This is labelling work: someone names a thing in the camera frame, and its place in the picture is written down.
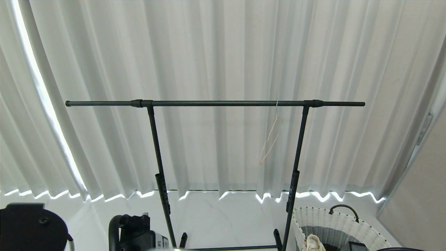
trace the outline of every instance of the floor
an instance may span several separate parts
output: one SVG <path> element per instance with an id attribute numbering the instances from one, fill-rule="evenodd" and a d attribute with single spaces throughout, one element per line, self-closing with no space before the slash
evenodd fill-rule
<path id="1" fill-rule="evenodd" d="M 61 216 L 68 225 L 77 250 L 108 250 L 107 230 L 110 219 L 117 214 L 141 215 L 148 212 L 151 229 L 169 236 L 157 191 L 129 199 L 116 198 L 83 202 L 80 197 L 70 198 L 67 194 L 58 199 L 44 195 L 34 199 L 32 195 L 14 193 L 1 195 L 0 207 L 10 202 L 43 202 L 47 210 Z M 277 228 L 283 238 L 286 221 L 286 200 L 283 192 L 280 199 L 268 195 L 260 199 L 255 192 L 227 193 L 219 199 L 217 192 L 189 192 L 179 198 L 176 191 L 169 192 L 171 219 L 177 244 L 181 234 L 188 233 L 186 248 L 231 247 L 275 245 L 273 230 Z M 392 246 L 399 243 L 377 221 L 375 215 L 384 203 L 376 203 L 371 196 L 357 197 L 346 193 L 343 201 L 331 195 L 321 202 L 315 195 L 296 199 L 295 206 L 330 208 L 336 204 L 348 204 L 356 209 L 359 218 L 375 227 Z M 351 214 L 347 209 L 339 212 Z M 288 249 L 295 251 L 294 233 L 290 232 Z"/>

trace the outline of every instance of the black curved handle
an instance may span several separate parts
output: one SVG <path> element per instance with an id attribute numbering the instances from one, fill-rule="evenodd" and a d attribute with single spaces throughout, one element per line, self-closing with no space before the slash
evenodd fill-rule
<path id="1" fill-rule="evenodd" d="M 333 207 L 330 208 L 330 212 L 328 212 L 328 213 L 329 213 L 329 214 L 333 214 L 333 209 L 335 209 L 335 208 L 337 208 L 337 207 L 346 207 L 346 208 L 350 209 L 351 211 L 353 211 L 353 213 L 355 214 L 355 217 L 356 217 L 356 222 L 359 223 L 359 217 L 358 217 L 358 214 L 357 214 L 356 211 L 355 211 L 351 206 L 349 206 L 349 205 L 339 204 L 339 205 L 333 206 Z"/>

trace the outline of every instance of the basket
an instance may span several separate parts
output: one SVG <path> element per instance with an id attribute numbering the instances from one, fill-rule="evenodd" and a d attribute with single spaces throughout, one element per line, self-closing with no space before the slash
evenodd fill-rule
<path id="1" fill-rule="evenodd" d="M 337 207 L 349 208 L 355 217 L 334 213 L 333 209 Z M 298 251 L 303 249 L 305 237 L 309 234 L 317 235 L 326 251 L 338 251 L 349 241 L 365 244 L 368 251 L 391 247 L 376 229 L 359 220 L 358 214 L 348 205 L 336 205 L 330 210 L 313 207 L 295 208 L 293 222 Z"/>

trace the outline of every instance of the white curtain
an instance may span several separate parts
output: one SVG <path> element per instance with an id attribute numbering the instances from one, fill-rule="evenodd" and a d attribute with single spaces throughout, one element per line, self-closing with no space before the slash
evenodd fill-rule
<path id="1" fill-rule="evenodd" d="M 0 2 L 0 187 L 56 196 L 79 185 L 54 124 L 44 109 L 34 74 L 6 1 Z"/>
<path id="2" fill-rule="evenodd" d="M 65 111 L 63 100 L 365 101 L 310 109 L 298 191 L 381 197 L 405 168 L 446 34 L 444 1 L 24 1 L 21 10 L 92 198 L 156 189 L 147 111 Z M 155 108 L 168 189 L 278 196 L 301 112 Z M 276 114 L 283 124 L 266 149 L 279 136 L 259 164 Z"/>

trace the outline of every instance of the vertical pole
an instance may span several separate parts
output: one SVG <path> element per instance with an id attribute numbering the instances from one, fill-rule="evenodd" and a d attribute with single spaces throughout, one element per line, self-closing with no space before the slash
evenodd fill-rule
<path id="1" fill-rule="evenodd" d="M 173 233 L 173 228 L 172 228 L 172 222 L 170 220 L 170 206 L 167 197 L 167 189 L 165 187 L 163 162 L 161 160 L 160 142 L 158 140 L 157 125 L 155 123 L 155 111 L 153 110 L 152 105 L 147 107 L 147 111 L 149 113 L 150 128 L 152 129 L 153 145 L 155 146 L 155 154 L 157 156 L 157 163 L 159 170 L 159 174 L 156 174 L 155 177 L 157 179 L 158 190 L 160 192 L 161 204 L 163 206 L 167 229 L 169 230 L 170 241 L 172 243 L 172 247 L 177 248 L 177 243 L 175 242 L 175 235 Z"/>
<path id="2" fill-rule="evenodd" d="M 306 119 L 308 116 L 309 109 L 310 109 L 309 106 L 304 106 L 304 109 L 302 111 L 301 129 L 299 131 L 299 140 L 297 141 L 296 157 L 294 159 L 293 175 L 291 177 L 291 185 L 290 185 L 290 191 L 289 191 L 289 195 L 288 195 L 288 202 L 287 202 L 288 215 L 286 218 L 285 234 L 283 236 L 282 251 L 286 250 L 286 244 L 288 242 L 288 235 L 289 235 L 289 228 L 291 226 L 291 218 L 293 216 L 294 200 L 296 199 L 297 181 L 299 179 L 299 171 L 297 170 L 297 166 L 299 165 L 299 159 L 301 156 L 302 142 L 304 139 L 305 125 L 306 125 Z"/>

